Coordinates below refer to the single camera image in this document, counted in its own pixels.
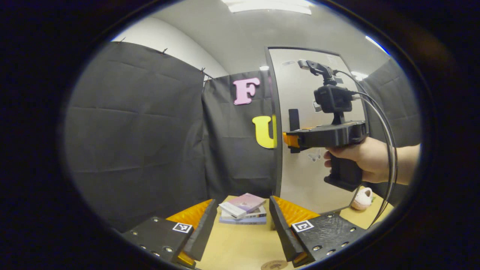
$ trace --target ceiling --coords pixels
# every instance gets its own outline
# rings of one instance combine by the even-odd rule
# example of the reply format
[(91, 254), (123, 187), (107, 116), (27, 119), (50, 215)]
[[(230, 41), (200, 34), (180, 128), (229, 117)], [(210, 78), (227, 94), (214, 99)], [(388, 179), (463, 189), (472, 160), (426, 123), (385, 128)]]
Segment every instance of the ceiling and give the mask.
[(345, 18), (324, 6), (311, 10), (311, 15), (278, 10), (231, 13), (221, 0), (185, 0), (150, 17), (184, 32), (230, 74), (266, 65), (265, 46), (334, 51), (351, 71), (364, 74), (388, 60)]

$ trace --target pink book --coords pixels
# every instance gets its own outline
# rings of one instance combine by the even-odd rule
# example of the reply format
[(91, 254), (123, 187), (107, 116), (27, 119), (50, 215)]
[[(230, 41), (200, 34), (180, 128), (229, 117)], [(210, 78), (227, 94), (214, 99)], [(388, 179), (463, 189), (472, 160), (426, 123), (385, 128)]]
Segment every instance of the pink book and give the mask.
[(245, 193), (242, 196), (233, 198), (228, 202), (219, 204), (218, 206), (220, 206), (222, 211), (227, 211), (238, 219), (255, 211), (255, 209), (264, 204), (265, 201), (264, 198)]

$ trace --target human hand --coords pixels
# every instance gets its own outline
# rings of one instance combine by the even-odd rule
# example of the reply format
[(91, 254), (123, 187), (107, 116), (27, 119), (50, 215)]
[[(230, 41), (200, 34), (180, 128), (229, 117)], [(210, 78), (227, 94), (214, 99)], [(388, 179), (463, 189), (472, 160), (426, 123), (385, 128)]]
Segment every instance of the human hand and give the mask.
[(353, 160), (363, 170), (362, 180), (370, 183), (388, 181), (387, 145), (379, 140), (367, 137), (360, 144), (347, 147), (327, 148), (324, 154), (325, 167), (331, 168), (331, 156)]

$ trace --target round sticker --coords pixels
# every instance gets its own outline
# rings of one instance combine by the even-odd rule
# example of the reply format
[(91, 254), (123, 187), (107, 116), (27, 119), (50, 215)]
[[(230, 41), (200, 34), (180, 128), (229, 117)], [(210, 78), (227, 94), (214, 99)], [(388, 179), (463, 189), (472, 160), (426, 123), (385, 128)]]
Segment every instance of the round sticker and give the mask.
[(262, 270), (280, 270), (287, 267), (288, 263), (284, 260), (273, 260), (262, 265)]

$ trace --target plush toy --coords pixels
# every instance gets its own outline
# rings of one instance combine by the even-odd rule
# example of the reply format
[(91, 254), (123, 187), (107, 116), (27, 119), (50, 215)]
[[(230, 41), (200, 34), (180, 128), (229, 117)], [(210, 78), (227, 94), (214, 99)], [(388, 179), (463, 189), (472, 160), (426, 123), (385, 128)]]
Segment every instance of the plush toy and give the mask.
[(357, 196), (352, 202), (352, 208), (365, 210), (372, 204), (372, 189), (367, 187), (358, 191)]

